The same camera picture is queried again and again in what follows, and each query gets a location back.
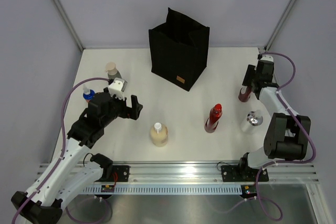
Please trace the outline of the pink bottle red cap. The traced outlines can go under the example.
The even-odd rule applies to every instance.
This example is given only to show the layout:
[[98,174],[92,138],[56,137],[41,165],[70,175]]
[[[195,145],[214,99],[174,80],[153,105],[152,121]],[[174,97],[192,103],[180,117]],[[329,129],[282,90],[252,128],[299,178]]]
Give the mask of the pink bottle red cap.
[[250,99],[250,95],[251,95],[251,87],[243,86],[240,89],[238,99],[239,99],[240,102],[245,103]]

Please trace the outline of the cream bottle white pump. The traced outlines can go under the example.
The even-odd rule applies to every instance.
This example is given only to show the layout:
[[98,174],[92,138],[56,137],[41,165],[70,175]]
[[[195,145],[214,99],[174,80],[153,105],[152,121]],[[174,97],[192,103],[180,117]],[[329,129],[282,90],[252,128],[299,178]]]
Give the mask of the cream bottle white pump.
[[150,129],[152,143],[157,147],[163,147],[168,142],[168,129],[166,125],[156,122]]

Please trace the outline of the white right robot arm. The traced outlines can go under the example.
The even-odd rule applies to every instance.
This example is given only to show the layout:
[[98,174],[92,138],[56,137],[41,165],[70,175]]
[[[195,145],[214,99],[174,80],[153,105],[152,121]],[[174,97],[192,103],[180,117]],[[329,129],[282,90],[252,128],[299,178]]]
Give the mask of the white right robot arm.
[[262,56],[255,66],[248,65],[238,99],[247,102],[251,94],[265,106],[271,120],[263,146],[244,154],[237,165],[237,175],[247,182],[262,176],[258,169],[267,162],[303,160],[311,125],[309,117],[298,114],[284,99],[280,86],[274,81],[272,56]]

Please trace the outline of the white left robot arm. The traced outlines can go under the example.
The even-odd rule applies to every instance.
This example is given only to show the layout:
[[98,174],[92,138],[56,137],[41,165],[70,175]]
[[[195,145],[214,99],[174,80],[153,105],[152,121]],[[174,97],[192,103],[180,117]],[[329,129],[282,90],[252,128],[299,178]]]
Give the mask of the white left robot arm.
[[85,187],[97,180],[108,181],[113,174],[113,161],[102,154],[94,155],[76,175],[70,172],[104,135],[104,129],[116,118],[137,120],[143,106],[131,96],[131,107],[115,94],[100,92],[72,125],[55,158],[43,174],[26,190],[11,198],[17,216],[31,223],[57,223],[69,203]]

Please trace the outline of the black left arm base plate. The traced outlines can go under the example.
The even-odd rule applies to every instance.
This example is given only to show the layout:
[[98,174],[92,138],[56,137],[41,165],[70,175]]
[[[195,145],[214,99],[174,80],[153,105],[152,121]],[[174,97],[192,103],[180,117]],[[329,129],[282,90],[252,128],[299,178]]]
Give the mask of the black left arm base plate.
[[103,168],[103,174],[100,179],[96,182],[114,182],[114,179],[117,182],[128,182],[129,180],[130,166],[128,165],[113,165]]

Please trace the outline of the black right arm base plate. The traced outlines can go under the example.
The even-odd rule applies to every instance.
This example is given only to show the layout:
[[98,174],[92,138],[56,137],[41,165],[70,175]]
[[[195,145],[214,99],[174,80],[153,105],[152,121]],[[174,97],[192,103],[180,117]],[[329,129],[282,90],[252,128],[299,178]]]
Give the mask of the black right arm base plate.
[[258,169],[245,167],[243,170],[233,165],[222,165],[220,167],[223,182],[255,182]]

